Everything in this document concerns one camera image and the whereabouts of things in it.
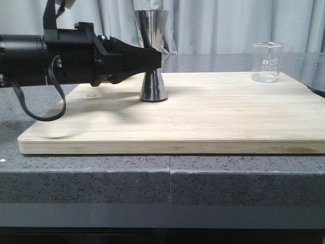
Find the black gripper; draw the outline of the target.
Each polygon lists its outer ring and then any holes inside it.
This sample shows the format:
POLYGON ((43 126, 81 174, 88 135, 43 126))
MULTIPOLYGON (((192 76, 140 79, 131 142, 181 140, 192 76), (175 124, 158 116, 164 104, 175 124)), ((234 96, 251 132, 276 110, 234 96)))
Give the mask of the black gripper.
POLYGON ((56 75, 60 83, 89 83, 99 86, 102 82, 119 84, 148 70, 161 67, 161 52, 156 49, 129 45, 110 37, 109 52, 104 42, 94 32, 92 23, 79 22, 75 29, 44 29, 45 57, 56 62, 56 75))

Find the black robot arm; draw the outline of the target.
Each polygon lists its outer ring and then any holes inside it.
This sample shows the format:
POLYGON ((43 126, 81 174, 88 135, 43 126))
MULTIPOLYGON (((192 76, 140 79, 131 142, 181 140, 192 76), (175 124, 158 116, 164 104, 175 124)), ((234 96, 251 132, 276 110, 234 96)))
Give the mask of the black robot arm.
POLYGON ((20 86, 50 85, 49 66, 59 84, 108 81, 118 84, 161 67, 161 53, 94 33, 93 24, 76 29, 46 29, 43 36, 1 35, 1 74, 20 86))

